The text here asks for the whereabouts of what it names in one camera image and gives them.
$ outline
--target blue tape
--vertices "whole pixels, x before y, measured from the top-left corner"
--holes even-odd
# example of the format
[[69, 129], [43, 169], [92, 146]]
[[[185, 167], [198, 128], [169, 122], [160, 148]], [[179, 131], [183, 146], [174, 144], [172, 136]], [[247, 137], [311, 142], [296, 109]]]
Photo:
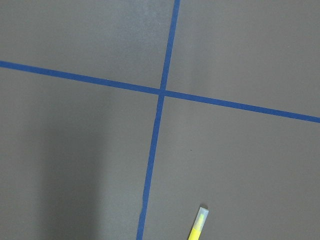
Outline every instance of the blue tape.
[[149, 152], [148, 164], [147, 164], [147, 168], [146, 168], [144, 189], [143, 189], [143, 195], [142, 195], [142, 209], [141, 209], [141, 213], [139, 216], [138, 228], [137, 228], [137, 232], [136, 232], [136, 240], [142, 240], [143, 236], [144, 236], [144, 229], [145, 229], [151, 180], [152, 180], [152, 174], [153, 174], [153, 169], [154, 169], [159, 128], [160, 128], [162, 110], [163, 110], [164, 100], [165, 100], [165, 92], [166, 92], [168, 74], [169, 74], [169, 69], [170, 69], [172, 49], [174, 46], [174, 39], [175, 39], [175, 33], [176, 33], [176, 27], [177, 27], [177, 21], [178, 21], [179, 6], [180, 6], [180, 0], [175, 0], [174, 4], [173, 4], [170, 31], [169, 31], [169, 36], [168, 36], [168, 42], [166, 45], [164, 63], [163, 63], [163, 70], [162, 70], [162, 77], [161, 77], [161, 84], [160, 84], [160, 91], [161, 92], [159, 93], [158, 102], [157, 102], [157, 106], [156, 106], [156, 114], [155, 114], [155, 119], [154, 119], [150, 152]]
[[46, 69], [46, 68], [41, 68], [36, 66], [28, 66], [28, 65], [13, 63], [13, 62], [0, 61], [0, 67], [34, 73], [34, 74], [58, 77], [63, 79], [70, 79], [70, 80], [75, 80], [75, 81], [80, 81], [85, 83], [104, 85], [104, 86], [109, 86], [109, 87], [114, 87], [119, 89], [128, 89], [128, 90], [142, 92], [142, 93], [155, 94], [155, 95], [160, 94], [160, 90], [153, 87], [140, 86], [140, 85], [125, 83], [120, 81], [112, 81], [112, 80], [103, 79], [103, 78], [51, 70], [51, 69]]
[[171, 98], [190, 100], [190, 101], [199, 102], [199, 103], [206, 103], [206, 104], [218, 105], [218, 106], [223, 106], [223, 107], [228, 107], [233, 109], [241, 109], [241, 110], [257, 112], [262, 114], [281, 116], [281, 117], [290, 118], [290, 119], [298, 119], [298, 120], [304, 120], [304, 121], [309, 121], [314, 123], [320, 123], [320, 117], [309, 116], [309, 115], [304, 115], [304, 114], [299, 114], [299, 113], [294, 113], [289, 111], [281, 111], [281, 110], [276, 110], [276, 109], [271, 109], [271, 108], [266, 108], [261, 106], [253, 106], [253, 105], [248, 105], [248, 104], [243, 104], [243, 103], [238, 103], [233, 101], [219, 100], [215, 98], [197, 96], [197, 95], [186, 94], [186, 93], [175, 92], [175, 91], [165, 91], [165, 95]]
[[218, 105], [218, 106], [223, 106], [228, 108], [275, 115], [275, 116], [280, 116], [284, 118], [291, 118], [291, 119], [298, 119], [298, 120], [303, 120], [308, 122], [320, 123], [320, 117], [317, 117], [317, 116], [304, 115], [304, 114], [299, 114], [299, 113], [294, 113], [289, 111], [281, 111], [281, 110], [276, 110], [272, 108], [248, 105], [248, 104], [232, 102], [232, 101], [219, 100], [215, 98], [197, 96], [197, 95], [192, 95], [187, 93], [162, 90], [162, 89], [153, 88], [153, 87], [135, 85], [135, 84], [119, 82], [119, 81], [112, 81], [108, 79], [51, 70], [51, 69], [46, 69], [46, 68], [41, 68], [36, 66], [28, 66], [28, 65], [13, 63], [13, 62], [0, 61], [0, 67], [34, 73], [34, 74], [47, 75], [47, 76], [52, 76], [57, 78], [70, 79], [70, 80], [75, 80], [75, 81], [80, 81], [85, 83], [98, 84], [98, 85], [109, 86], [109, 87], [120, 88], [120, 89], [127, 89], [127, 90], [142, 92], [142, 93], [148, 93], [148, 94], [161, 95], [163, 93], [164, 96], [176, 98], [176, 99], [184, 99], [184, 100], [190, 100], [190, 101], [199, 102], [199, 103], [206, 103], [206, 104]]

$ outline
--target yellow highlighter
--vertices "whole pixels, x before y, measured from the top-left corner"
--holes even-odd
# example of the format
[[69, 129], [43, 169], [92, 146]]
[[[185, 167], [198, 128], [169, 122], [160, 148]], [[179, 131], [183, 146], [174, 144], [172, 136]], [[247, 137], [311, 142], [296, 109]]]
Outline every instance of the yellow highlighter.
[[209, 213], [209, 211], [207, 209], [200, 207], [188, 240], [198, 240], [199, 239], [202, 228], [204, 227], [206, 218], [208, 216], [208, 213]]

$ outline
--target marker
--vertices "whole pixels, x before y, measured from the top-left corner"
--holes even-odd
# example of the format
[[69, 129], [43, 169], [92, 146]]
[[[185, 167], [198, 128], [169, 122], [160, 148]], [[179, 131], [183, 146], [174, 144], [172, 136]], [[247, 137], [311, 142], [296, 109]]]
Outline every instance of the marker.
[[188, 240], [198, 240], [199, 239], [202, 228], [204, 227], [205, 221], [207, 219], [208, 213], [209, 213], [209, 211], [207, 209], [200, 207]]

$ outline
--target gray floor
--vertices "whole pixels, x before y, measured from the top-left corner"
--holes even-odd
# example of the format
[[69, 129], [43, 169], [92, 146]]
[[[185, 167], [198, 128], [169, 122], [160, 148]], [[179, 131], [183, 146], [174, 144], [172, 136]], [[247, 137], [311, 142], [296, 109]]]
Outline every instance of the gray floor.
[[[159, 88], [172, 0], [8, 1], [0, 61]], [[167, 89], [320, 117], [319, 1], [182, 0]], [[0, 238], [136, 239], [157, 96], [0, 68]], [[166, 97], [145, 240], [318, 240], [320, 125]]]

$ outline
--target clear cap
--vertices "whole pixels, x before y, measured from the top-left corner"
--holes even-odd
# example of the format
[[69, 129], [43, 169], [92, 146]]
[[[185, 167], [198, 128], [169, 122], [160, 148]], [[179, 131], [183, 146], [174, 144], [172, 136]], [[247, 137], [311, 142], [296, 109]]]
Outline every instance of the clear cap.
[[205, 221], [207, 219], [209, 210], [205, 209], [203, 207], [200, 207], [198, 215], [196, 216], [196, 219], [194, 221], [194, 225], [193, 228], [198, 230], [198, 231], [202, 231], [202, 228], [204, 227]]

